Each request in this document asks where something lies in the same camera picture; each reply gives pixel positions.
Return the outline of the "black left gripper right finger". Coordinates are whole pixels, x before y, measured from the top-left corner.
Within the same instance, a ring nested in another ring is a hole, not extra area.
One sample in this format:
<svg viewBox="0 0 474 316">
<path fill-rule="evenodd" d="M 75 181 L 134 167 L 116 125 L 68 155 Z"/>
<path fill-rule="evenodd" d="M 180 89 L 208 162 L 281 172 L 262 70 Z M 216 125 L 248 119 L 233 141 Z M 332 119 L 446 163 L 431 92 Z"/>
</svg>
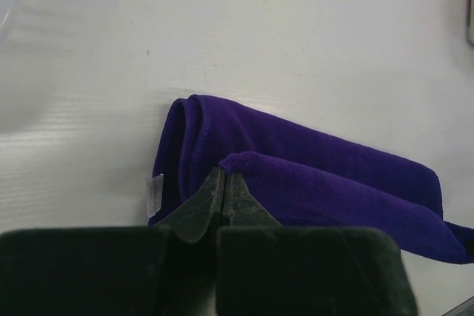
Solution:
<svg viewBox="0 0 474 316">
<path fill-rule="evenodd" d="M 285 227 L 227 177 L 216 235 L 219 315 L 417 315 L 398 246 L 371 228 Z"/>
</svg>

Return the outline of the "purple towel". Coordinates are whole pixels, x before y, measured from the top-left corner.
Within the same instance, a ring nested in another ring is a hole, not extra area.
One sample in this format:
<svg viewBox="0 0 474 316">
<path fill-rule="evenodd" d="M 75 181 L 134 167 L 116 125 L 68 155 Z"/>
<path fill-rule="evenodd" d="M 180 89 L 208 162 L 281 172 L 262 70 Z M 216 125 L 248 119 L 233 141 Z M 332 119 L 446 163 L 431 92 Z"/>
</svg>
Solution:
<svg viewBox="0 0 474 316">
<path fill-rule="evenodd" d="M 164 185 L 154 225 L 190 199 L 213 168 L 240 172 L 285 226 L 368 226 L 403 250 L 473 262 L 473 230 L 444 220 L 428 167 L 210 95 L 176 100 L 153 167 Z"/>
</svg>

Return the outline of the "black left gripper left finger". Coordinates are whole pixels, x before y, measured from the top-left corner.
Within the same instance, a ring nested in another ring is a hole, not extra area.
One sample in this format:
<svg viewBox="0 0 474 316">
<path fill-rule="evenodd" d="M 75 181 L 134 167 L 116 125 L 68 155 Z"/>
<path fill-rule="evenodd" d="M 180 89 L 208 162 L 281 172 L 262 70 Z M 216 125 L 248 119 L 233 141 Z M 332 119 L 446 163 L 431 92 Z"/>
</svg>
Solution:
<svg viewBox="0 0 474 316">
<path fill-rule="evenodd" d="M 215 168 L 155 226 L 1 235 L 3 315 L 168 315 L 211 282 L 226 178 Z"/>
</svg>

